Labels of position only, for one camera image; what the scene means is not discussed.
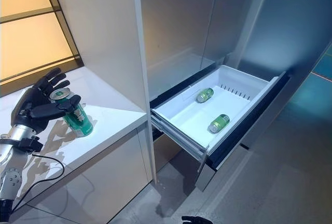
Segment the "drawer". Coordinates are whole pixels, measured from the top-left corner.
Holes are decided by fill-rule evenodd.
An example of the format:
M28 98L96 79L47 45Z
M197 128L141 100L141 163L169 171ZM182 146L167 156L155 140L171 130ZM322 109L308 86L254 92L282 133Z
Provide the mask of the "drawer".
M287 83L286 72L266 81L220 66L167 101L151 109L153 125L202 163L216 170ZM204 103L196 97L205 88L214 95ZM230 122L219 133L209 124L220 114Z

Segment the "white countertop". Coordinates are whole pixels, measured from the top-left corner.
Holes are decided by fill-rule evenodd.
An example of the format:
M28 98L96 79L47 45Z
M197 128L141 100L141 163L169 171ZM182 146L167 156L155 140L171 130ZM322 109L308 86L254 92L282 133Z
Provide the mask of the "white countertop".
M66 74L71 82L70 89L81 96L81 104L85 106L84 110L94 128L90 135L76 138L64 121L57 119L51 120L47 128L38 134L39 141L44 144L44 147L40 153L36 154L54 157L64 163L66 170L63 176L147 120L146 113L138 106L86 67ZM0 134L8 133L10 130L10 114L22 91L0 98L2 117L0 119ZM55 161L29 156L22 173L23 184L18 195L22 196L36 181L55 177L60 172L61 166ZM27 202L49 186L50 183L38 184L23 202Z

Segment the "aluminum can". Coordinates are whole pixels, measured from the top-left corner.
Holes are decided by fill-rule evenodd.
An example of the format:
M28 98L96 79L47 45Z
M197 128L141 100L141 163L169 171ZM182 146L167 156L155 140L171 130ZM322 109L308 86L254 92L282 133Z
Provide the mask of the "aluminum can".
M219 115L215 120L209 125L209 130L212 133L220 132L229 123L229 117L226 114Z
M196 100L199 103L203 103L203 102L207 101L209 98L211 98L213 93L214 92L213 92L212 88L206 88L197 95Z
M69 88L60 88L50 94L50 99L54 102L64 102L70 99L75 94ZM88 119L87 114L83 110L81 104L78 104L75 110L62 117L68 126L75 132L77 137L84 137L89 135L93 130L93 125Z

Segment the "white wall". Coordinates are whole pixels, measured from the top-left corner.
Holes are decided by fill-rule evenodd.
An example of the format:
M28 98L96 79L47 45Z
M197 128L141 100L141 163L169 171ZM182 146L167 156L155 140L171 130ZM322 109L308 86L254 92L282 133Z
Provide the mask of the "white wall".
M135 1L59 2L85 66L146 111Z

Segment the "can lid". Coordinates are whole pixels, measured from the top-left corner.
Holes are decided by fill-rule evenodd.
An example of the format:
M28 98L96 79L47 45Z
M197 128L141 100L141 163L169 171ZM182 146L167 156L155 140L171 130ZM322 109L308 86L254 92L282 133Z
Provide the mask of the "can lid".
M196 99L197 99L197 101L198 101L199 103L204 102L204 97L201 96L201 95L198 95Z
M69 88L59 88L51 92L50 99L57 101L66 98L71 93Z
M216 125L214 125L214 124L210 124L209 125L209 129L213 133L217 133L218 132L218 127Z

